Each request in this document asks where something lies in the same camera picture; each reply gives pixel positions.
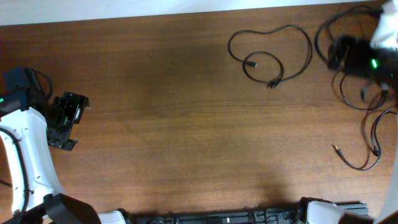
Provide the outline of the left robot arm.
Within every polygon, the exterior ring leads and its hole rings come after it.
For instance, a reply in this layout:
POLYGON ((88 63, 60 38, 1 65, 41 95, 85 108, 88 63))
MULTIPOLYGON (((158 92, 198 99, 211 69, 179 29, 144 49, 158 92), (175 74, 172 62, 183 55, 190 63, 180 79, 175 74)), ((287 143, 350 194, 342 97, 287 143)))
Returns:
POLYGON ((6 95, 1 97, 1 140, 6 150, 13 190, 9 223, 110 223, 120 213, 98 213, 91 205, 68 196, 57 177, 49 148, 71 151, 70 139, 89 99, 65 92, 49 102, 31 68, 17 67, 4 74, 6 95))

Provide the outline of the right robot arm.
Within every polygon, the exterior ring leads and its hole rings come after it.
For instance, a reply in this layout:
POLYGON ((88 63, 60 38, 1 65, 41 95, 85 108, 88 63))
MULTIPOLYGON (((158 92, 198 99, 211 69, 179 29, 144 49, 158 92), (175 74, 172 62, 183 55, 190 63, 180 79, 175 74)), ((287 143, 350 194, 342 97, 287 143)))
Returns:
MULTIPOLYGON (((378 84, 382 88, 381 100, 385 100, 390 88, 395 89, 397 93, 397 1, 388 1, 382 5, 381 9, 366 8, 365 10, 357 10, 357 7, 339 13, 329 18, 319 26, 314 37, 314 48, 319 57, 326 62, 329 69, 342 71, 344 73, 340 82, 340 94, 346 105, 360 111, 374 111, 375 108, 357 108, 350 104, 343 93, 342 84, 347 75, 361 75, 373 83, 378 84), (326 58, 318 47, 318 36, 325 29, 330 33, 330 25, 341 17, 349 14, 369 14, 378 18, 378 25, 371 40, 358 39, 349 35, 341 35, 333 41, 326 58)), ((349 167, 358 171, 371 170, 381 158, 381 146, 377 139, 377 124, 386 114, 393 113, 391 109, 397 107, 392 106, 382 114, 380 114, 373 122, 371 131, 371 140, 373 144, 373 153, 377 157, 377 161, 373 166, 358 168, 352 166, 343 156, 340 149, 336 146, 335 151, 340 159, 349 167)), ((321 201, 311 201, 307 205, 306 219, 307 223, 397 223, 397 199, 389 201, 388 209, 395 206, 395 210, 388 211, 386 217, 375 220, 364 218, 340 208, 332 203, 321 201)))

